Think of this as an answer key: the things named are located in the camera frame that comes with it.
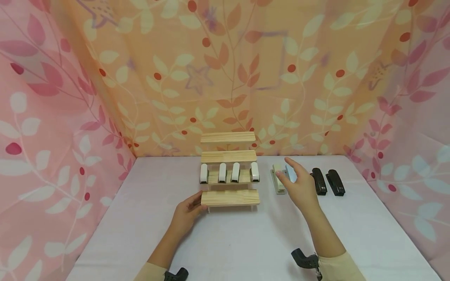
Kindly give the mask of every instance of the beige sleeve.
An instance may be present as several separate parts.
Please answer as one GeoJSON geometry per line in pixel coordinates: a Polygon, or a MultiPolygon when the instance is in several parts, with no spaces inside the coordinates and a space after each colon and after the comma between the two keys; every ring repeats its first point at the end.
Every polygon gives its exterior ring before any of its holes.
{"type": "Polygon", "coordinates": [[[134,281],[164,281],[167,269],[152,263],[145,263],[134,281]]]}
{"type": "Polygon", "coordinates": [[[365,281],[348,252],[335,258],[319,257],[319,269],[323,281],[365,281]]]}

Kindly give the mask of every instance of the pink fabric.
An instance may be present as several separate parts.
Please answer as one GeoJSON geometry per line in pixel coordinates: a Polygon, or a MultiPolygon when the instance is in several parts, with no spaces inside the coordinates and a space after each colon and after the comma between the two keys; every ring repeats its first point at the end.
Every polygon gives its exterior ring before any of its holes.
{"type": "Polygon", "coordinates": [[[430,24],[417,21],[411,32],[416,43],[405,60],[393,59],[396,70],[365,132],[344,149],[425,258],[450,280],[448,2],[426,16],[430,24]]]}
{"type": "Polygon", "coordinates": [[[64,280],[135,160],[70,45],[32,3],[0,0],[4,281],[64,280]]]}

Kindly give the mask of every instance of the star pattern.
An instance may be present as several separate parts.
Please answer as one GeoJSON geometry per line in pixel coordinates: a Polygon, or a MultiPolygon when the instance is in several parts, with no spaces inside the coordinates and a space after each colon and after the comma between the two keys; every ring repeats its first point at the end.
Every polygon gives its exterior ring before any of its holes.
{"type": "Polygon", "coordinates": [[[213,86],[213,82],[208,77],[209,67],[205,66],[200,69],[196,69],[191,65],[186,66],[189,79],[186,83],[186,89],[194,89],[199,95],[203,94],[204,86],[213,86]]]}
{"type": "Polygon", "coordinates": [[[86,11],[92,15],[92,28],[100,28],[107,22],[117,25],[113,10],[108,0],[76,0],[86,11]]]}

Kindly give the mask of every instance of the wooden plank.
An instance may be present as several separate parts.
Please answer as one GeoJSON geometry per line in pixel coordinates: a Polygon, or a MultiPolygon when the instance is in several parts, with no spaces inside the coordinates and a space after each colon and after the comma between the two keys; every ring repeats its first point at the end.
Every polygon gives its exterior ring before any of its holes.
{"type": "Polygon", "coordinates": [[[256,189],[204,191],[202,205],[208,207],[252,206],[259,204],[256,189]]]}
{"type": "Polygon", "coordinates": [[[202,134],[200,143],[250,143],[256,140],[254,132],[202,134]]]}
{"type": "Polygon", "coordinates": [[[218,170],[209,171],[208,184],[210,184],[210,185],[226,185],[226,184],[249,184],[249,183],[252,183],[252,181],[250,179],[250,169],[242,169],[241,170],[241,172],[239,174],[239,182],[238,183],[231,182],[231,172],[232,172],[232,169],[227,170],[226,183],[218,183],[219,171],[218,170]]]}
{"type": "Polygon", "coordinates": [[[206,164],[255,162],[256,152],[254,150],[207,151],[202,152],[200,161],[206,164]]]}

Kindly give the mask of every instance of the wooden step rack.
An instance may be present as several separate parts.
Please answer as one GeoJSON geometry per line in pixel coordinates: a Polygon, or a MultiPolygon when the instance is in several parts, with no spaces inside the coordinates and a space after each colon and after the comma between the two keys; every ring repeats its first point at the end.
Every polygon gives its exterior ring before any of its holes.
{"type": "MultiPolygon", "coordinates": [[[[203,134],[201,144],[218,143],[252,143],[256,140],[254,132],[230,132],[203,134]]],[[[205,151],[202,152],[201,164],[208,165],[207,185],[208,191],[202,194],[203,205],[211,207],[253,206],[259,205],[259,193],[252,189],[252,177],[250,175],[250,164],[256,162],[254,150],[235,151],[205,151]],[[240,165],[239,181],[231,182],[233,164],[240,165]],[[226,163],[227,177],[225,183],[219,183],[219,164],[226,163]]]]}

